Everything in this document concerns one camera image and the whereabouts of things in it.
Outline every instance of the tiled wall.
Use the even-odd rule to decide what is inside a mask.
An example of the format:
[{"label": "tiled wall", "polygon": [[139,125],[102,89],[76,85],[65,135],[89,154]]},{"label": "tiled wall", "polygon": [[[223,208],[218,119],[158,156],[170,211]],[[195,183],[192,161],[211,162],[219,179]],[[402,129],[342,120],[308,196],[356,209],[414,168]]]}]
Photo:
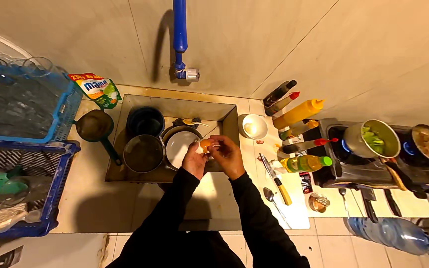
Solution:
[{"label": "tiled wall", "polygon": [[171,0],[0,1],[0,34],[117,84],[262,99],[296,79],[319,117],[429,124],[429,1],[187,0],[187,66],[171,81]]}]

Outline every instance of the plastic bag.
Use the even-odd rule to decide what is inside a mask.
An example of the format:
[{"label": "plastic bag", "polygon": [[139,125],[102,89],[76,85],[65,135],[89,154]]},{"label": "plastic bag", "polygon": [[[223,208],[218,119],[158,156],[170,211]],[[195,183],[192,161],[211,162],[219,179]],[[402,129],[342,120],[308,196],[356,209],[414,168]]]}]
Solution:
[{"label": "plastic bag", "polygon": [[83,74],[71,73],[69,77],[102,110],[112,109],[117,105],[117,101],[122,100],[119,90],[109,78],[104,78],[90,72]]}]

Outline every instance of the white bowl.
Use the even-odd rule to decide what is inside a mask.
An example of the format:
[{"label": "white bowl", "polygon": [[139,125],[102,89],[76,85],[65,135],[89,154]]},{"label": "white bowl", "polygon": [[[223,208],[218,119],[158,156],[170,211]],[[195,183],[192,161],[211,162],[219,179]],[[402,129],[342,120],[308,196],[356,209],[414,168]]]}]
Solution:
[{"label": "white bowl", "polygon": [[246,115],[241,122],[241,135],[253,140],[260,140],[267,135],[267,124],[257,114]]},{"label": "white bowl", "polygon": [[180,168],[183,158],[188,151],[188,146],[198,140],[198,136],[189,131],[181,131],[173,134],[166,144],[166,158],[175,168]]}]

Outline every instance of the blue pipe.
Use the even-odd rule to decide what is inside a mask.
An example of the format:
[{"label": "blue pipe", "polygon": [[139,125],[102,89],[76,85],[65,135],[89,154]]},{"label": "blue pipe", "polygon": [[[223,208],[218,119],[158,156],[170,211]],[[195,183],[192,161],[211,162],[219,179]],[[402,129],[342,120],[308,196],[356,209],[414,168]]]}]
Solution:
[{"label": "blue pipe", "polygon": [[178,53],[188,49],[186,36],[186,0],[173,0],[174,27],[173,48]]},{"label": "blue pipe", "polygon": [[175,49],[176,61],[174,64],[176,77],[183,79],[186,65],[182,61],[182,53],[188,49],[188,38],[186,36],[186,0],[173,0],[174,27],[173,27],[173,49]]}]

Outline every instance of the spoon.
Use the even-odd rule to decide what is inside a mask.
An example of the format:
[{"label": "spoon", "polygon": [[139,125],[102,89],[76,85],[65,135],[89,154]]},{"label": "spoon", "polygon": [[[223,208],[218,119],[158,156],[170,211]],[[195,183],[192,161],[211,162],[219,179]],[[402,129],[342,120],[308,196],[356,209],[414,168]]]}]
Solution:
[{"label": "spoon", "polygon": [[340,193],[340,195],[344,200],[344,207],[345,207],[345,211],[347,211],[347,218],[350,218],[349,210],[347,209],[347,202],[345,201],[345,194],[347,193],[347,190],[345,188],[339,188],[338,192]]},{"label": "spoon", "polygon": [[182,121],[183,121],[183,123],[185,123],[185,124],[187,124],[187,125],[196,125],[196,124],[199,124],[199,125],[209,126],[209,125],[207,125],[207,124],[203,124],[203,123],[200,123],[200,122],[188,121],[188,120],[185,120],[185,119],[183,119]]},{"label": "spoon", "polygon": [[286,217],[284,216],[284,214],[277,207],[277,204],[274,201],[274,193],[269,188],[266,188],[266,187],[264,187],[263,191],[264,191],[264,196],[266,197],[266,199],[269,202],[272,202],[274,204],[274,206],[276,207],[277,211],[279,211],[279,214],[281,215],[281,217],[284,220],[284,222],[286,222],[286,224],[289,227],[289,229],[292,229],[291,226],[289,225],[289,223],[287,223],[287,220],[286,220]]}]

